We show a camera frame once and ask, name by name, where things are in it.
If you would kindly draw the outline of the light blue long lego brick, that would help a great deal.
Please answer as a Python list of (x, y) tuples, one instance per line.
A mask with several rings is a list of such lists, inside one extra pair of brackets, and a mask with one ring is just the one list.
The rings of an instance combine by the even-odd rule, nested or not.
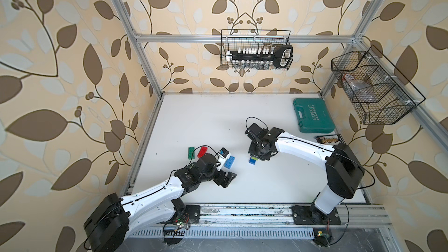
[(233, 163), (235, 161), (235, 157), (234, 156), (230, 156), (229, 158), (227, 158), (227, 160), (225, 161), (224, 167), (227, 169), (231, 169)]

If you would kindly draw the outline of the small lego bricks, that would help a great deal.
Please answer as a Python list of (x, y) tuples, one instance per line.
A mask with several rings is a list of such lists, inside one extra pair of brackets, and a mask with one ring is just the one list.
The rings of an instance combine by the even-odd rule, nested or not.
[(257, 161), (258, 159), (256, 157), (251, 156), (248, 162), (252, 165), (255, 165)]

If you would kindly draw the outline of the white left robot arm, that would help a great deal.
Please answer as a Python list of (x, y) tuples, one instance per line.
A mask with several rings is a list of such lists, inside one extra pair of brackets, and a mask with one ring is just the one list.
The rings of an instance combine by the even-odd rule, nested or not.
[(113, 252), (133, 233), (154, 224), (184, 227), (189, 217), (181, 197), (204, 182), (213, 181), (227, 188), (237, 176), (222, 169), (230, 158), (226, 149), (216, 155), (206, 153), (196, 162), (172, 171), (167, 180), (151, 188), (129, 196), (108, 195), (84, 223), (84, 249)]

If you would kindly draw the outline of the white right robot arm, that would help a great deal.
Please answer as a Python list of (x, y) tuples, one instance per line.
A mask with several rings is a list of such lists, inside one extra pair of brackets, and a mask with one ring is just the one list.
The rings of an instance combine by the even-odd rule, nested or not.
[(301, 139), (285, 130), (261, 128), (253, 123), (245, 135), (251, 140), (248, 153), (259, 160), (269, 161), (278, 153), (304, 159), (325, 170), (327, 184), (309, 207), (310, 217), (329, 217), (338, 204), (353, 198), (365, 174), (357, 157), (344, 143), (324, 145)]

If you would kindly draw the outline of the red long lego brick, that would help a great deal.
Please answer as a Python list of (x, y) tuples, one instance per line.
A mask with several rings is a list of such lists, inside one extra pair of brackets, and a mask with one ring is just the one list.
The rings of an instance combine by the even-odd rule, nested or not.
[(199, 150), (199, 153), (197, 155), (198, 158), (203, 157), (207, 153), (208, 147), (202, 146)]

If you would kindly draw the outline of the green long lego brick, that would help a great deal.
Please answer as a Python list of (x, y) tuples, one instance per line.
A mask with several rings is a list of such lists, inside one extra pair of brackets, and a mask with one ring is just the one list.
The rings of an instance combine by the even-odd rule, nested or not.
[(188, 159), (189, 160), (194, 159), (195, 150), (196, 150), (195, 147), (188, 148)]

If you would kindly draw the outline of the green plastic tool case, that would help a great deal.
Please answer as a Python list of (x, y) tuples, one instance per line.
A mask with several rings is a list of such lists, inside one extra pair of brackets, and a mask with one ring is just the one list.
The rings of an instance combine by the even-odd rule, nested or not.
[(293, 107), (301, 133), (330, 134), (335, 130), (336, 127), (323, 99), (296, 98)]

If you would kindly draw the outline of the black battery charging board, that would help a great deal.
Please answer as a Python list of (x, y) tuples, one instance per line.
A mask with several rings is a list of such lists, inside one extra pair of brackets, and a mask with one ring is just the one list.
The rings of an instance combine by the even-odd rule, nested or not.
[(338, 145), (345, 143), (344, 139), (339, 134), (319, 135), (315, 136), (315, 140), (317, 143), (324, 145)]

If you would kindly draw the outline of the black socket tool set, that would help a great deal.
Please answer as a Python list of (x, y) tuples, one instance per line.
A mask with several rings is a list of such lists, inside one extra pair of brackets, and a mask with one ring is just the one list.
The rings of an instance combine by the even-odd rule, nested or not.
[(289, 70), (294, 60), (291, 45), (271, 44), (261, 48), (238, 48), (227, 50), (224, 62), (236, 69)]

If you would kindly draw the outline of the plastic bag in basket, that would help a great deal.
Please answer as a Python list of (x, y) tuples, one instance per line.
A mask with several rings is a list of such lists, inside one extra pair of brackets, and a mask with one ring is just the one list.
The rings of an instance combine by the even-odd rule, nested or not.
[(342, 85), (348, 98), (354, 103), (377, 102), (373, 86), (365, 81), (355, 79), (355, 77), (349, 73), (343, 75)]

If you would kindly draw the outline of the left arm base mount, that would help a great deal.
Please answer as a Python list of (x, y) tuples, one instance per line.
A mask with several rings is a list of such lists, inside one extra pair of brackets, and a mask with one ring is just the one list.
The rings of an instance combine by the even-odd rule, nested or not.
[(201, 207), (199, 205), (179, 205), (174, 207), (174, 215), (165, 224), (176, 224), (179, 222), (199, 224)]

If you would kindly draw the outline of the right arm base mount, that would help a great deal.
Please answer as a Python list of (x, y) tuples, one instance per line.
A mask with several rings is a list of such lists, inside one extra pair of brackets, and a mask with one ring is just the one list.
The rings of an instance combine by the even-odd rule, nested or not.
[(295, 225), (341, 225), (336, 208), (329, 214), (322, 213), (314, 205), (294, 205), (291, 210)]

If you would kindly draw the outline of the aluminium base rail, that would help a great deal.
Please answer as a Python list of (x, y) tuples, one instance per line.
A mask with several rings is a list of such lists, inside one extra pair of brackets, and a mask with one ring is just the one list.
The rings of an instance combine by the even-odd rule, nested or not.
[(344, 204), (321, 225), (305, 217), (304, 205), (187, 204), (190, 225), (145, 224), (127, 238), (174, 239), (338, 239), (338, 229), (391, 229), (381, 205)]

